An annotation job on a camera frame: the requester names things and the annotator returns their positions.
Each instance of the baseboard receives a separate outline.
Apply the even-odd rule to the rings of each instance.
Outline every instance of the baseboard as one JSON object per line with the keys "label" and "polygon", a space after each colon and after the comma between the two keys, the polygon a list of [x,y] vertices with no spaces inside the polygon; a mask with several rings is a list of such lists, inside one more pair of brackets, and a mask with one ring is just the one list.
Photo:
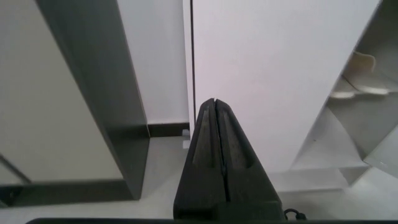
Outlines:
{"label": "baseboard", "polygon": [[184,129],[189,130],[189,123],[148,124],[150,137],[181,136]]}
{"label": "baseboard", "polygon": [[134,198],[124,180],[0,187],[0,208],[125,200],[134,200]]}

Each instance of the white panel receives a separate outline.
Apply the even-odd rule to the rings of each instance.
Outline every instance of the white panel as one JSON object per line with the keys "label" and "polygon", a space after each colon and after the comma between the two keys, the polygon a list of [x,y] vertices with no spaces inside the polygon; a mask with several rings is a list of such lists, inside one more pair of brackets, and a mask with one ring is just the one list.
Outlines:
{"label": "white panel", "polygon": [[188,122],[182,0],[118,0],[149,124]]}
{"label": "white panel", "polygon": [[0,152],[33,181],[121,178],[35,2],[0,10]]}
{"label": "white panel", "polygon": [[21,184],[20,178],[10,172],[3,164],[0,164],[0,185]]}
{"label": "white panel", "polygon": [[265,170],[288,170],[378,2],[194,1],[196,109],[225,101]]}

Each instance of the white cabinet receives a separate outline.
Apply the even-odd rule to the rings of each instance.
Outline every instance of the white cabinet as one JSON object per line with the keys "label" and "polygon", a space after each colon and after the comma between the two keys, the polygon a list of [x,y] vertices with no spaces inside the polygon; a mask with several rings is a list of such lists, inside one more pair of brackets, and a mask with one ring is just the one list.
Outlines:
{"label": "white cabinet", "polygon": [[[398,7],[379,3],[193,1],[196,111],[229,104],[277,190],[348,186],[398,124]],[[387,95],[329,100],[354,51],[376,58]],[[390,139],[371,154],[379,164]]]}

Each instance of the white plastic item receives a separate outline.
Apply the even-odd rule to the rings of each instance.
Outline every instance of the white plastic item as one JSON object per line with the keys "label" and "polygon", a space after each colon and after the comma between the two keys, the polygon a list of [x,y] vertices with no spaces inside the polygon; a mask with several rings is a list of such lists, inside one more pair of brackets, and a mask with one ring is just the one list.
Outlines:
{"label": "white plastic item", "polygon": [[343,76],[355,89],[375,94],[387,95],[389,90],[379,75],[373,73],[376,59],[372,55],[354,52],[349,60]]}
{"label": "white plastic item", "polygon": [[343,77],[337,81],[335,89],[330,93],[331,98],[335,99],[351,99],[358,92],[351,84]]}

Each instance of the tiled floor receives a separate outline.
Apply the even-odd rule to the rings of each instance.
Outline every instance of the tiled floor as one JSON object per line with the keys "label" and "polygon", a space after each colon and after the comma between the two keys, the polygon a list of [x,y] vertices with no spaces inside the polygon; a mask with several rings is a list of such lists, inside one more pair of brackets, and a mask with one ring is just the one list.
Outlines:
{"label": "tiled floor", "polygon": [[[39,217],[173,218],[187,155],[182,140],[150,140],[140,201],[2,209],[0,222],[20,224]],[[375,168],[346,190],[283,193],[280,198],[284,208],[295,208],[309,219],[398,219],[398,179]]]}

